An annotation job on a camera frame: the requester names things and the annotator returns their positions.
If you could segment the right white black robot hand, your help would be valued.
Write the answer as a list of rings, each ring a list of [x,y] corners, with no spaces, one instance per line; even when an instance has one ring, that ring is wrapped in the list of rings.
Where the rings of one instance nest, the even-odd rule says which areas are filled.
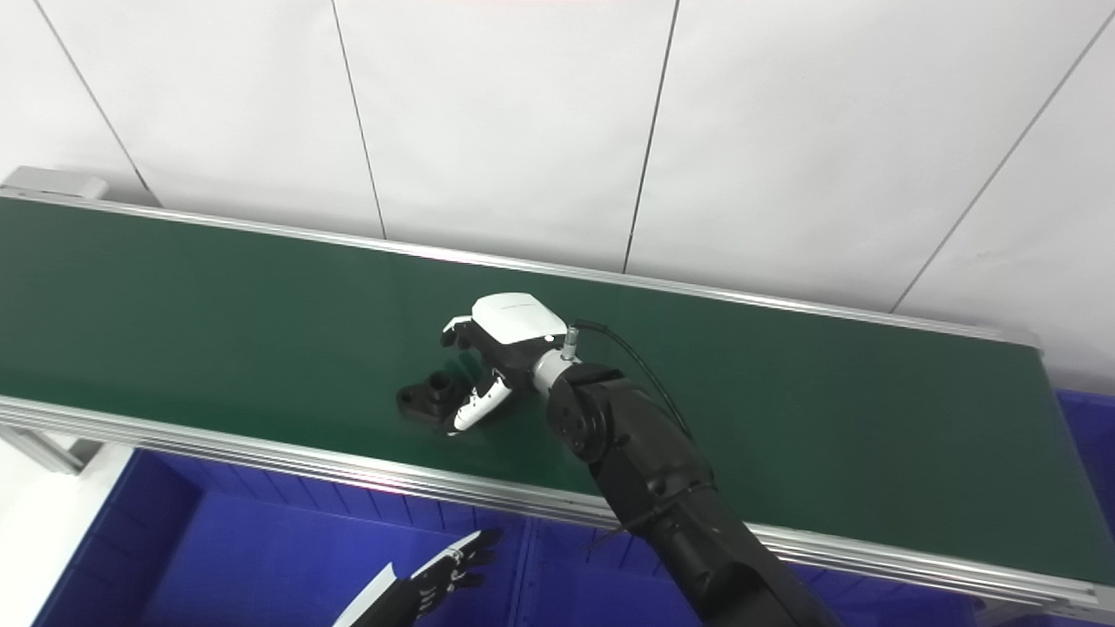
[[[457,316],[443,326],[442,346],[475,349],[487,372],[482,374],[458,409],[450,413],[446,431],[473,428],[518,392],[550,395],[558,376],[575,358],[562,357],[569,326],[529,293],[495,293],[474,302],[469,316]]]

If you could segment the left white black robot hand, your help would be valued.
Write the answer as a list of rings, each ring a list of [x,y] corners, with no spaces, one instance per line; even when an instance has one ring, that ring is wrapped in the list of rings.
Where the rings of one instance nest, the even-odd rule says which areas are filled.
[[[382,567],[348,602],[334,626],[414,626],[453,592],[485,583],[478,568],[495,559],[504,531],[482,529],[443,548],[409,576]]]

